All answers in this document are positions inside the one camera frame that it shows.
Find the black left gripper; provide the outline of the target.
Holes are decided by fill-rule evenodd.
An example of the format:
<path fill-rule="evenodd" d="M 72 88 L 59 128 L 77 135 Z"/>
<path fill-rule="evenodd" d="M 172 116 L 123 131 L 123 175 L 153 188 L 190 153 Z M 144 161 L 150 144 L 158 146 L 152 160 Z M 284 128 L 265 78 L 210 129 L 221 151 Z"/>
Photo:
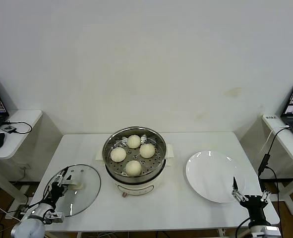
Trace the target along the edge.
<path fill-rule="evenodd" d="M 69 175 L 64 179 L 63 179 L 63 176 L 60 174 L 56 176 L 56 182 L 53 182 L 51 184 L 51 191 L 50 191 L 51 199 L 59 199 L 66 192 L 67 188 L 61 184 L 62 180 L 64 185 L 71 185 L 72 175 Z"/>

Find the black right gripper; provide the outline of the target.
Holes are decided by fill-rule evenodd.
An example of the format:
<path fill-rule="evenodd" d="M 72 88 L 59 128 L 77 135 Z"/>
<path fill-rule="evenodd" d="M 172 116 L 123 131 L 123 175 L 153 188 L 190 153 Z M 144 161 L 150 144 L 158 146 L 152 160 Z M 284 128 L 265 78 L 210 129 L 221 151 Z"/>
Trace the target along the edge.
<path fill-rule="evenodd" d="M 250 223 L 268 223 L 264 208 L 270 201 L 271 191 L 265 189 L 262 195 L 244 195 L 239 191 L 236 179 L 233 177 L 232 196 L 237 202 L 243 202 L 243 207 L 248 210 Z"/>

